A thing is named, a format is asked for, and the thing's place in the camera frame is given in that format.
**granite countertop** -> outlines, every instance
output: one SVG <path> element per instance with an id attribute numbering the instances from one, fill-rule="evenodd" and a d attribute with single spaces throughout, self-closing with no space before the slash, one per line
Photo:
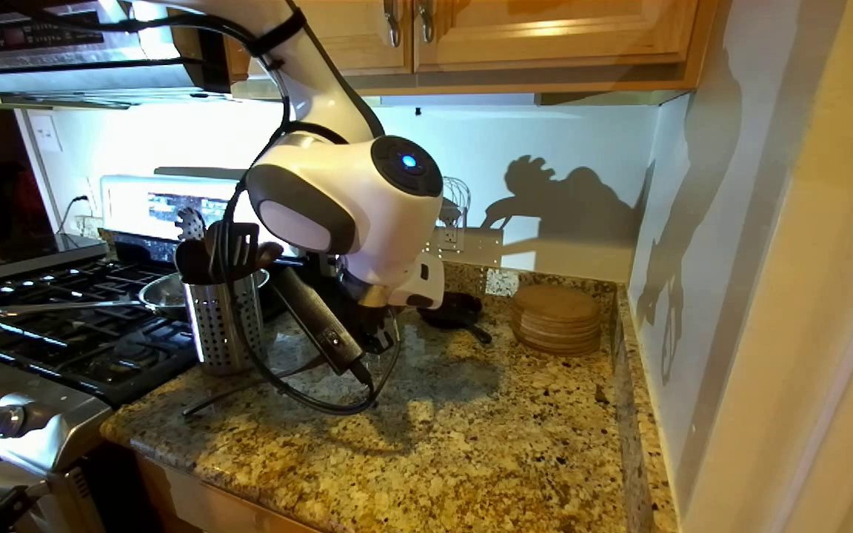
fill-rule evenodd
<path id="1" fill-rule="evenodd" d="M 259 384 L 184 418 L 239 381 L 191 366 L 104 435 L 319 529 L 628 529 L 615 294 L 594 294 L 610 304 L 600 352 L 526 350 L 505 300 L 487 300 L 487 347 L 401 315 L 372 411 L 319 415 Z"/>

